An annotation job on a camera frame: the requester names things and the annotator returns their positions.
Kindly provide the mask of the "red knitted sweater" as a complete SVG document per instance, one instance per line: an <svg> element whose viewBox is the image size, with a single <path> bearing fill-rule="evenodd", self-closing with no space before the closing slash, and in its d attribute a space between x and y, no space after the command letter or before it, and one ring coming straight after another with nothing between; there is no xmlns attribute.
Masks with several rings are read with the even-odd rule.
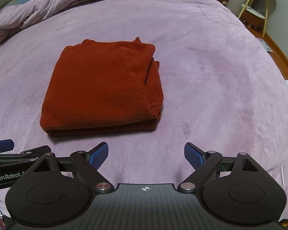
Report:
<svg viewBox="0 0 288 230"><path fill-rule="evenodd" d="M86 39L63 49L41 108L50 136L152 131L164 95L156 48L140 39Z"/></svg>

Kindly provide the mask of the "purple bed sheet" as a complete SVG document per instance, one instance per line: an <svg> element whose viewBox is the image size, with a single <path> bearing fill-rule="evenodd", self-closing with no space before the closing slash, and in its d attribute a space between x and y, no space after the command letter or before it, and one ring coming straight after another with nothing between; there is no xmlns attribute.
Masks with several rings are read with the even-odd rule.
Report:
<svg viewBox="0 0 288 230"><path fill-rule="evenodd" d="M41 106L62 50L85 39L140 38L156 47L164 93L155 131L51 138ZM102 141L112 184L179 184L192 173L184 145L250 154L287 195L288 86L273 59L216 0L102 0L64 10L0 47L0 140L14 152L48 145L57 156Z"/></svg>

